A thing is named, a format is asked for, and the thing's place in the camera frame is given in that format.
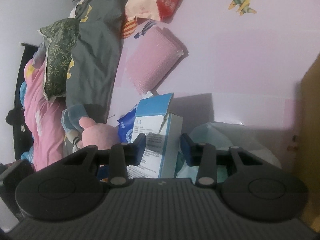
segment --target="airplane sticker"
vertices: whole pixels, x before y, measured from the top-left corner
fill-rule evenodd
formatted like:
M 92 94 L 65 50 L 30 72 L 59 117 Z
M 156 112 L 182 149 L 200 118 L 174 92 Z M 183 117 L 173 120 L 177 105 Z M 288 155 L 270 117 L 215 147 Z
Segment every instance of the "airplane sticker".
M 251 0 L 232 0 L 231 4 L 229 5 L 229 10 L 239 5 L 237 12 L 240 12 L 240 16 L 245 13 L 257 13 L 256 10 L 249 8 L 250 1 Z

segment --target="pink bubble mailer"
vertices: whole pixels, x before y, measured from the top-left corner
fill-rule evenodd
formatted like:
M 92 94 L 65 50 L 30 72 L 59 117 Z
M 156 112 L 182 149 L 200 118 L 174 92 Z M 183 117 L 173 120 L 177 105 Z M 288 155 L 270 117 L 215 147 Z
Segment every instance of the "pink bubble mailer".
M 140 95 L 152 90 L 184 55 L 183 49 L 159 27 L 152 27 L 127 61 L 126 72 Z

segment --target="stuffed animal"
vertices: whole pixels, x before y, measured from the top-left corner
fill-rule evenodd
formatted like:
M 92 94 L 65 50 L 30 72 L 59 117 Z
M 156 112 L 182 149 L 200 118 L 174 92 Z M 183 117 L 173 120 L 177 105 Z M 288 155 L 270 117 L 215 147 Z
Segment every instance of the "stuffed animal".
M 89 117 L 81 117 L 79 124 L 84 131 L 82 132 L 82 140 L 75 130 L 71 130 L 67 137 L 77 148 L 81 149 L 88 145 L 96 145 L 99 150 L 110 149 L 112 145 L 120 143 L 117 129 L 105 123 L 96 123 Z

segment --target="pink plush toy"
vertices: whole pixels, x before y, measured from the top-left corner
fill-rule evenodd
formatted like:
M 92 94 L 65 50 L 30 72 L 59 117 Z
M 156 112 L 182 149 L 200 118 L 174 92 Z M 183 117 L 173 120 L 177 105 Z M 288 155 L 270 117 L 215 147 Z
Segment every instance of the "pink plush toy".
M 89 117 L 81 117 L 79 124 L 84 128 L 82 141 L 77 143 L 79 148 L 96 145 L 99 150 L 107 150 L 120 142 L 117 129 L 111 125 L 96 123 Z

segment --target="white wall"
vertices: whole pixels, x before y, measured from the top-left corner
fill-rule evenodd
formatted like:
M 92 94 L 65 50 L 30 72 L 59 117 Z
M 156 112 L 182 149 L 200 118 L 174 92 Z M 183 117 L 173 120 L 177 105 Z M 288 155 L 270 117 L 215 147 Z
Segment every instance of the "white wall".
M 12 126 L 5 117 L 13 108 L 18 69 L 23 54 L 21 42 L 38 45 L 37 30 L 56 20 L 67 18 L 72 0 L 0 0 L 0 162 L 14 159 Z M 17 223 L 0 199 L 0 227 L 9 230 Z

